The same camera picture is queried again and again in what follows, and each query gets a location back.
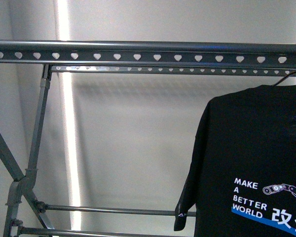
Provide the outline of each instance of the gray wall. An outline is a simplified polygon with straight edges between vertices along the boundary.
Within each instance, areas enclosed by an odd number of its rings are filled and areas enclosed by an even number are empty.
[[[0,1],[0,38],[59,39],[55,4],[52,0]],[[68,10],[69,40],[296,42],[296,1],[69,0]],[[0,130],[25,165],[42,67],[0,65],[0,69],[3,67],[7,69],[4,73],[0,70]],[[35,193],[49,204],[69,204],[64,90],[58,77],[62,75],[52,79],[47,104]],[[6,78],[11,82],[4,83]],[[73,75],[81,205],[173,210],[207,102],[214,96],[276,80]],[[296,83],[296,79],[286,83]],[[0,176],[3,224],[11,179],[1,163],[0,169],[5,175]],[[30,213],[26,206],[24,203],[20,209]],[[68,213],[48,214],[57,228],[71,227]],[[185,230],[175,233],[173,217],[83,213],[81,227],[90,231],[192,236],[194,220],[190,218]],[[25,225],[35,223],[26,221]]]
[[[0,0],[0,39],[12,39],[8,1]],[[21,169],[25,172],[28,162],[25,133],[22,121],[19,82],[16,65],[0,64],[0,132],[11,149]],[[7,195],[12,178],[0,160],[0,236],[2,236]],[[22,198],[19,218],[29,226],[36,226],[36,217]]]

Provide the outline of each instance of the heart-shaped hole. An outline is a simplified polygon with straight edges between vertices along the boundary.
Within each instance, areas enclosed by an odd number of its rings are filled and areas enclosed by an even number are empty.
[[[160,55],[160,54],[155,54],[155,55],[153,56],[153,58],[154,58],[156,61],[159,61],[160,58],[161,58],[161,55]]]
[[[238,63],[241,63],[244,59],[245,59],[244,56],[237,56],[236,57],[236,60],[237,60]]]
[[[36,59],[40,59],[41,54],[40,54],[40,53],[33,53],[33,56],[34,56]]]
[[[15,57],[17,57],[18,59],[21,59],[23,57],[23,54],[21,52],[16,52]]]
[[[223,60],[223,56],[221,56],[221,55],[217,55],[217,56],[215,57],[215,59],[216,59],[217,62],[220,63],[220,62]]]
[[[93,57],[96,59],[96,60],[99,60],[101,58],[101,54],[100,53],[95,53],[93,54]]]
[[[195,58],[195,60],[197,62],[200,62],[202,60],[203,56],[202,55],[196,55],[194,58]]]
[[[257,58],[257,61],[258,61],[259,63],[263,63],[263,62],[265,61],[265,57],[260,56],[260,57]]]
[[[54,59],[59,59],[60,54],[59,53],[52,53]]]
[[[116,53],[113,56],[116,60],[119,60],[122,57],[122,55],[120,55],[119,53]]]
[[[4,54],[0,52],[0,59],[3,58]]]
[[[79,55],[77,53],[72,53],[71,57],[75,60],[79,57]]]
[[[278,62],[279,62],[279,63],[285,63],[286,60],[287,60],[287,57],[279,57],[279,58],[278,58]]]
[[[142,56],[140,54],[134,54],[134,58],[138,61]]]
[[[175,60],[177,60],[178,62],[180,62],[180,60],[182,59],[182,55],[174,55]]]

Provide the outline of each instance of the metal joint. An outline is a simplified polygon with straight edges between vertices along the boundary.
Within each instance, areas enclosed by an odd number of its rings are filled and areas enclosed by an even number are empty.
[[[46,212],[46,203],[43,201],[36,201],[35,206],[40,213]]]
[[[38,169],[25,169],[26,176],[24,178],[23,192],[31,191],[34,188]]]
[[[45,87],[46,89],[50,88],[50,80],[46,78],[42,78],[40,80],[40,87]]]

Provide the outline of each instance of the drying rack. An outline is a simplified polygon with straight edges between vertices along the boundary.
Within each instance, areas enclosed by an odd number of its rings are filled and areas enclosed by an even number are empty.
[[[43,64],[28,168],[21,171],[0,134],[0,159],[13,182],[9,189],[3,237],[21,234],[71,237],[160,237],[56,230],[47,210],[174,216],[174,211],[74,207],[38,201],[33,192],[37,159],[52,73],[138,73],[282,77],[296,70],[296,45],[146,41],[6,41],[0,40],[0,63]],[[27,228],[17,219],[24,196],[43,228]]]

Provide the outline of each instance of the gray metal frame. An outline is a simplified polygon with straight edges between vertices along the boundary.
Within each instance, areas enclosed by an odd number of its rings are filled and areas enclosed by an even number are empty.
[[[10,237],[13,228],[17,228],[17,236],[31,234],[76,237],[148,237],[134,234],[55,230],[50,223],[45,214],[46,210],[174,216],[174,211],[60,206],[45,204],[37,200],[33,187],[36,182],[37,159],[52,73],[285,76],[296,70],[296,45],[0,40],[0,63],[44,64],[26,175],[21,171],[0,134],[0,159],[13,179],[8,195],[3,237]],[[22,226],[22,221],[17,220],[22,195],[30,204],[44,229],[25,228]],[[189,216],[195,216],[195,212],[189,213]]]

